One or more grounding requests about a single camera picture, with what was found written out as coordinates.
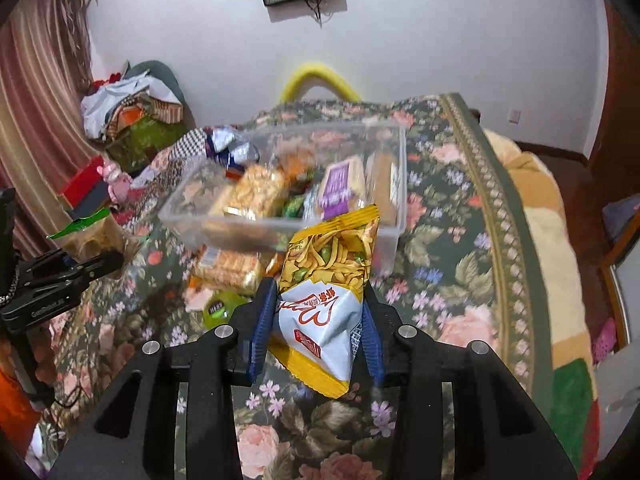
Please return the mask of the white blue snack bag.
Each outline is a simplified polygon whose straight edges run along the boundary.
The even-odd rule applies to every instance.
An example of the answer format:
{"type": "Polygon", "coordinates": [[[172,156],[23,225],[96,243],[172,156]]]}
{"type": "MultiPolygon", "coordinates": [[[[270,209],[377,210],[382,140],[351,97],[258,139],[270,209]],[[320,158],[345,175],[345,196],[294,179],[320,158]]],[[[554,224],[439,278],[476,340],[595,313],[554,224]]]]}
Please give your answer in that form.
{"type": "Polygon", "coordinates": [[[239,171],[258,164],[260,159],[256,146],[230,126],[206,130],[205,153],[224,169],[239,171]]]}

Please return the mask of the wall power socket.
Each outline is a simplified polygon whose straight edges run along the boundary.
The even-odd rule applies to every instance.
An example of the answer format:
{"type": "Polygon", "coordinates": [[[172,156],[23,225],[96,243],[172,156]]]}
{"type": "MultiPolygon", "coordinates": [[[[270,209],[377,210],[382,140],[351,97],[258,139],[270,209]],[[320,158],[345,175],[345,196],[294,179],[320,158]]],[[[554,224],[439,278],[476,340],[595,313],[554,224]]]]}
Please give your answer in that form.
{"type": "Polygon", "coordinates": [[[522,112],[520,110],[514,110],[511,108],[508,114],[508,121],[511,124],[517,125],[520,122],[522,112]]]}

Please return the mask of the green jelly cup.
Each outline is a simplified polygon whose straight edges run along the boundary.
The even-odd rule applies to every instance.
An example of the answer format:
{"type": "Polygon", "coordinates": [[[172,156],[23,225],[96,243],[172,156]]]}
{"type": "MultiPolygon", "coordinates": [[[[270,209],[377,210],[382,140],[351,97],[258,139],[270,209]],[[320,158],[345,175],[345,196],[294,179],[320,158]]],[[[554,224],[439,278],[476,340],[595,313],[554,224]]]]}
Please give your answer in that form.
{"type": "Polygon", "coordinates": [[[228,324],[235,309],[247,303],[248,299],[236,292],[230,292],[230,290],[215,292],[202,312],[206,330],[228,324]]]}

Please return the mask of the yellow noodle snack bag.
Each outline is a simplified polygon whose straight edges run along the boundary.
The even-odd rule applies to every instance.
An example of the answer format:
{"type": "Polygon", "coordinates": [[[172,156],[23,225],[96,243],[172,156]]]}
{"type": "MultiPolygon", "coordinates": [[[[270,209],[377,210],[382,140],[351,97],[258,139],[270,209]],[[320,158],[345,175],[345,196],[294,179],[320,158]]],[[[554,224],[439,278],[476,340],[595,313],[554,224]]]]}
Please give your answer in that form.
{"type": "Polygon", "coordinates": [[[352,377],[380,213],[369,205],[307,226],[288,243],[269,350],[295,378],[337,399],[352,377]]]}

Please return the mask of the pink plush toy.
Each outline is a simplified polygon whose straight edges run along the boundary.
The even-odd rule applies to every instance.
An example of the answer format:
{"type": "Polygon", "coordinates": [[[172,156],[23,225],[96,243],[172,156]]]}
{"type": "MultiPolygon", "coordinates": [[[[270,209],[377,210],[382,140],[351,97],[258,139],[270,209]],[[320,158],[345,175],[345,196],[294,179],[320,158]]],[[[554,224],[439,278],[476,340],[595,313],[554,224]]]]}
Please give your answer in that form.
{"type": "Polygon", "coordinates": [[[107,193],[113,204],[125,203],[132,179],[117,162],[106,162],[96,167],[96,172],[107,185],[107,193]]]}

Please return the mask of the striped red curtain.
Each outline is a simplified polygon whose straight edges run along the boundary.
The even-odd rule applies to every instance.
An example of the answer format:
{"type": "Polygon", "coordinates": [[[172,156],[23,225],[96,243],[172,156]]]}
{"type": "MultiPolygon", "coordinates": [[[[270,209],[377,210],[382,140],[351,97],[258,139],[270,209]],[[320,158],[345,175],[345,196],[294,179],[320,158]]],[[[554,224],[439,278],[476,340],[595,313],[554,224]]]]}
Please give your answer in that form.
{"type": "Polygon", "coordinates": [[[58,196],[96,156],[80,111],[91,83],[85,0],[20,0],[1,27],[1,184],[27,257],[70,223],[58,196]]]}

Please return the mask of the green topped nut bag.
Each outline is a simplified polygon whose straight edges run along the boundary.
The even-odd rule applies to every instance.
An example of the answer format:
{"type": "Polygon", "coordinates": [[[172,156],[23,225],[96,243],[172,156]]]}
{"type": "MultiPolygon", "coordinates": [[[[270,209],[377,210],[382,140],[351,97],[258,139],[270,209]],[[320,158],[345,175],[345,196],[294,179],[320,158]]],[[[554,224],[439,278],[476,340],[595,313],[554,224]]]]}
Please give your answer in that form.
{"type": "Polygon", "coordinates": [[[108,208],[70,222],[48,239],[62,249],[71,269],[86,270],[91,263],[111,263],[113,270],[106,274],[111,280],[122,276],[141,246],[140,238],[120,226],[108,208]]]}

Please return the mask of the green pea snack bag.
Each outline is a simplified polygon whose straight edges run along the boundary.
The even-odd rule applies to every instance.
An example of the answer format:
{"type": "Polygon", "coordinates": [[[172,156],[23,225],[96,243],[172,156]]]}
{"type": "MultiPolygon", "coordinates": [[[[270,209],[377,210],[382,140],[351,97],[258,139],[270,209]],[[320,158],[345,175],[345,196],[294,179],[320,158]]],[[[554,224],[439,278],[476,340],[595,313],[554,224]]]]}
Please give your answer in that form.
{"type": "Polygon", "coordinates": [[[306,195],[291,196],[282,208],[282,217],[289,219],[301,219],[304,215],[306,195]]]}

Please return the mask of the red box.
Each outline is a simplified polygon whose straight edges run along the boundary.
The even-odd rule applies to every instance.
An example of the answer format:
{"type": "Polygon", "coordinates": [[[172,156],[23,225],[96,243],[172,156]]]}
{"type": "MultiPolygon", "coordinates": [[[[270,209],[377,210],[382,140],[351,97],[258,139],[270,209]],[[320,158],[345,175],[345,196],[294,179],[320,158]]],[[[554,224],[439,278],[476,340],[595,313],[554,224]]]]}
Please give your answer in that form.
{"type": "Polygon", "coordinates": [[[65,210],[75,209],[103,181],[101,174],[103,164],[104,158],[101,155],[93,157],[87,166],[78,170],[63,186],[58,194],[58,201],[65,210]]]}

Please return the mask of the round biscuit roll pack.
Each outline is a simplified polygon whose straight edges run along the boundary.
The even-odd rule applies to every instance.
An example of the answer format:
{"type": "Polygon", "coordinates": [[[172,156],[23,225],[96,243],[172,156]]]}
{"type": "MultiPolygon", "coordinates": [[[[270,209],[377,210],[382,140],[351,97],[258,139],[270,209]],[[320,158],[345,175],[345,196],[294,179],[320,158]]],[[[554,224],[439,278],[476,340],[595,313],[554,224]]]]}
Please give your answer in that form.
{"type": "Polygon", "coordinates": [[[394,226],[398,218],[399,168],[391,152],[376,151],[367,160],[366,183],[369,202],[378,206],[383,226],[394,226]]]}

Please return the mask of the orange cracker pack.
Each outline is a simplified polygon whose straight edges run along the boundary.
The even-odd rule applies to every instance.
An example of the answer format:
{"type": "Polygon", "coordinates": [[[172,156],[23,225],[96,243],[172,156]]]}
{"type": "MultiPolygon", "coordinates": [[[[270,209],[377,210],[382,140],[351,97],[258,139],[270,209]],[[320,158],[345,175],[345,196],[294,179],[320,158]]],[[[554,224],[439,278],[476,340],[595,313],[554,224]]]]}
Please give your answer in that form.
{"type": "Polygon", "coordinates": [[[265,263],[259,252],[204,247],[196,259],[193,274],[213,289],[253,296],[265,274],[265,263]]]}

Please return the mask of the beige yellow blanket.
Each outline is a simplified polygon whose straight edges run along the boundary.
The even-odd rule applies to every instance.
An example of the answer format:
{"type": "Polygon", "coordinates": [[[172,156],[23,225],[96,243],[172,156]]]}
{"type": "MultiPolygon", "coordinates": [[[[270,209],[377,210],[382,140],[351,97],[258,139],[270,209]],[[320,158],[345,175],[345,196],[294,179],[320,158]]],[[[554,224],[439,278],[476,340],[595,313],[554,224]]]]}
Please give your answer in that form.
{"type": "Polygon", "coordinates": [[[549,424],[577,477],[587,479],[598,454],[600,410],[582,282],[560,188],[536,155],[489,129],[484,133],[520,194],[546,286],[553,365],[549,424]]]}

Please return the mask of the purple label biscuit pack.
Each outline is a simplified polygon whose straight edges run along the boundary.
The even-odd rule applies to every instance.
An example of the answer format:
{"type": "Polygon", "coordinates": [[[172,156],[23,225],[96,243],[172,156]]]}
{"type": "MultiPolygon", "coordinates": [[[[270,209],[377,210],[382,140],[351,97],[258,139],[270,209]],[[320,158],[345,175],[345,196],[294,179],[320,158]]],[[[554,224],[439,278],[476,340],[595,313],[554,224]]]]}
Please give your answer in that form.
{"type": "Polygon", "coordinates": [[[366,177],[360,156],[350,156],[326,167],[316,201],[316,209],[323,220],[366,205],[366,177]]]}

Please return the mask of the pile of clothes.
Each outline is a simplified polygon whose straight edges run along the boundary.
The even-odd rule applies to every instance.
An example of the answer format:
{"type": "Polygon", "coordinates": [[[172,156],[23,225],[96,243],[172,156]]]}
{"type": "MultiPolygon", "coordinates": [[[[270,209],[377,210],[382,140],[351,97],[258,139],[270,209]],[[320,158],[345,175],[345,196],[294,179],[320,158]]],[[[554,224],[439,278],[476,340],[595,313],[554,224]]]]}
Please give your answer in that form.
{"type": "Polygon", "coordinates": [[[80,110],[88,141],[130,174],[195,126],[177,77],[160,61],[129,67],[117,80],[97,81],[80,110]]]}

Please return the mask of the yellow curved foam tube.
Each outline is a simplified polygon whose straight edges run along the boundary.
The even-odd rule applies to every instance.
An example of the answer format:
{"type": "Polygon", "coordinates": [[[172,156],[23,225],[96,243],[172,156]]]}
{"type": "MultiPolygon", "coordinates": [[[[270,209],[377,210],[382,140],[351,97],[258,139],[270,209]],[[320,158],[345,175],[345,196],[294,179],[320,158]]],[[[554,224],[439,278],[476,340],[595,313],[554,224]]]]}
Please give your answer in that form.
{"type": "Polygon", "coordinates": [[[311,87],[320,86],[331,91],[337,99],[356,103],[361,96],[335,70],[322,63],[305,63],[288,78],[279,98],[280,103],[299,100],[311,87]]]}

